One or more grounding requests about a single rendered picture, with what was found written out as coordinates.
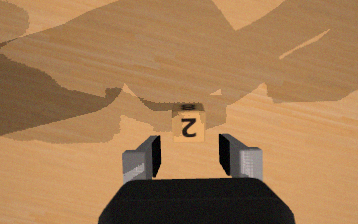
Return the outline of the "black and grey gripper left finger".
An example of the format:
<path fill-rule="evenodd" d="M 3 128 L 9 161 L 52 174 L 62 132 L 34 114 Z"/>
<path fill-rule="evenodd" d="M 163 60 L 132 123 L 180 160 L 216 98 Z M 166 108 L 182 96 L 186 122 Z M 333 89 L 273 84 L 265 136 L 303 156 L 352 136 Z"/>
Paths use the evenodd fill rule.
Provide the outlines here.
<path fill-rule="evenodd" d="M 123 185 L 156 177 L 161 165 L 161 137 L 151 135 L 135 150 L 122 153 Z"/>

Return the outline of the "tan number cube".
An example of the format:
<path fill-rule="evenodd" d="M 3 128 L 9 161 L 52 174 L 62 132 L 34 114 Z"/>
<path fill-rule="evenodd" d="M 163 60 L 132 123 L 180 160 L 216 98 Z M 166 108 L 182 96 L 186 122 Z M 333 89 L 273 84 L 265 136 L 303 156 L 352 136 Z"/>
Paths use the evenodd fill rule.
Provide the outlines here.
<path fill-rule="evenodd" d="M 202 103 L 173 105 L 172 136 L 174 143 L 205 142 L 206 112 Z"/>

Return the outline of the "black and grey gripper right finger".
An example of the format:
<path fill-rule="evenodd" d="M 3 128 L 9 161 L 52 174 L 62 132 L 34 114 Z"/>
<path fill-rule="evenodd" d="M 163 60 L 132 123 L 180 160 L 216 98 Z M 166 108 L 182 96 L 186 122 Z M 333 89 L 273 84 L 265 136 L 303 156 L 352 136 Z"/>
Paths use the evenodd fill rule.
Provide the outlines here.
<path fill-rule="evenodd" d="M 229 133 L 219 134 L 219 162 L 227 176 L 263 181 L 263 150 L 248 147 Z"/>

